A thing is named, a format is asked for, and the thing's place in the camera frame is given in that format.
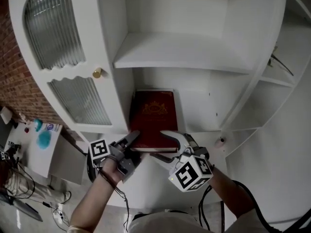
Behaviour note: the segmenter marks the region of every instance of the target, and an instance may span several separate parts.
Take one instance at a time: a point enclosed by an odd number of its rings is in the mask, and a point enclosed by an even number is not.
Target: sleeve
[[[259,220],[256,210],[245,213],[225,233],[269,233]]]
[[[69,229],[67,230],[67,233],[90,233],[90,232],[80,229],[78,227],[75,227],[73,225],[70,225]]]

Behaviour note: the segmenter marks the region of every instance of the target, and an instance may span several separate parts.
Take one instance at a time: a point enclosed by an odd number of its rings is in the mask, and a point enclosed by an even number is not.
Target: book cover
[[[160,133],[161,130],[178,130],[173,92],[136,92],[131,105],[130,128],[131,131],[140,131],[131,148],[146,152],[175,152],[177,143]]]

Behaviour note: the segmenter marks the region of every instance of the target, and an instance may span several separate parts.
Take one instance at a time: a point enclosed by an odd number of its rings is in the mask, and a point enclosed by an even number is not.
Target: glass panel
[[[86,61],[71,0],[28,0],[25,26],[42,69]]]
[[[111,125],[92,78],[64,78],[49,85],[76,123]]]

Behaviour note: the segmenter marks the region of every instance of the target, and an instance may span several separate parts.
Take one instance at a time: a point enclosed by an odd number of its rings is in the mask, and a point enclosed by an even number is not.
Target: floor
[[[31,171],[29,174],[41,184],[49,184],[50,179],[45,179]],[[62,209],[65,214],[70,218],[73,210],[80,202],[84,194],[87,192],[88,188],[91,186],[91,182],[88,179],[86,168],[83,175],[82,185],[73,184],[70,182],[65,182],[63,180],[58,180],[57,178],[52,178],[52,186],[54,188],[60,190],[70,190],[72,192],[72,197],[70,201],[68,201],[64,205],[58,205],[56,203],[52,203],[52,205],[56,208],[59,207]],[[0,202],[0,229],[4,233],[17,233],[17,232],[44,232],[44,233],[58,233],[64,232],[59,229],[55,223],[64,229],[67,230],[68,227],[62,223],[59,215],[52,214],[50,208],[43,206],[41,203],[27,200],[24,201],[32,206],[35,210],[37,210],[41,217],[43,218],[43,222],[38,222],[29,216],[23,214],[19,210],[17,210],[14,206],[10,206],[4,202]],[[195,205],[193,208],[180,208],[180,210],[185,211],[191,215],[193,215],[198,221],[198,210]],[[150,213],[149,210],[140,210],[143,213]],[[205,215],[209,222],[210,228],[215,233],[221,232],[221,206],[220,203],[214,203],[210,205],[204,206]],[[130,209],[130,221],[138,213],[137,209]],[[96,229],[96,233],[123,233],[123,223],[127,217],[126,208],[115,207],[115,206],[107,206],[102,219]]]

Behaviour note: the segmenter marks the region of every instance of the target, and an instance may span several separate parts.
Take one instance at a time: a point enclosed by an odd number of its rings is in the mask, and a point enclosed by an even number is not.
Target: hand
[[[117,169],[117,162],[112,159],[107,158],[104,160],[102,171],[105,175],[112,179],[115,185],[117,185],[123,178],[123,174],[121,174]]]

